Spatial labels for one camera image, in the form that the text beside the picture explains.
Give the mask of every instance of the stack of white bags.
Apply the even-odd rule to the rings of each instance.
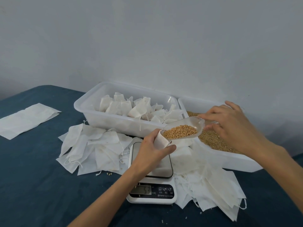
[[[85,124],[71,126],[59,139],[63,144],[56,160],[70,173],[79,166],[78,175],[102,170],[123,174],[128,168],[130,147],[142,141],[113,129],[106,131]],[[170,154],[176,204],[183,209],[193,200],[202,211],[218,206],[236,221],[240,203],[246,196],[235,174],[215,165],[212,160],[215,156],[196,145],[193,139],[173,140],[173,144],[177,146]]]
[[[131,96],[125,100],[123,94],[116,92],[114,98],[109,97],[109,95],[101,98],[99,111],[150,122],[169,124],[182,118],[183,110],[175,108],[176,105],[174,104],[172,104],[169,110],[164,110],[163,105],[158,105],[157,103],[151,106],[151,99],[148,97],[133,101],[133,97]]]

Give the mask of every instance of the left hand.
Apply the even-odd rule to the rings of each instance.
[[[153,171],[160,161],[176,150],[176,145],[168,146],[162,150],[154,147],[154,140],[161,129],[155,129],[143,139],[138,155],[132,163],[132,168],[138,176],[138,180],[143,179],[148,173]]]

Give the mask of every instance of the right hand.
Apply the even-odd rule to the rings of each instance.
[[[230,147],[253,159],[264,154],[265,149],[274,146],[249,122],[237,104],[230,101],[225,103],[230,107],[214,106],[207,113],[198,115],[202,119],[217,121],[221,125],[211,123],[206,125],[204,130],[214,130]]]

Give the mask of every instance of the loose wheat grain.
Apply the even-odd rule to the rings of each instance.
[[[199,113],[194,113],[191,111],[187,112],[188,116],[197,116]],[[203,131],[199,135],[199,139],[201,142],[205,143],[206,145],[210,146],[214,150],[221,150],[225,152],[231,152],[231,153],[237,153],[240,154],[240,152],[236,151],[235,149],[231,148],[229,145],[227,145],[223,139],[221,139],[216,132],[214,131]]]
[[[197,130],[192,126],[180,125],[165,131],[162,136],[167,139],[178,139],[197,133]]]

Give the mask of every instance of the white wall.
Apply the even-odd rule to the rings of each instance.
[[[302,9],[303,0],[0,0],[0,99],[113,80],[233,100],[275,142],[303,144]]]

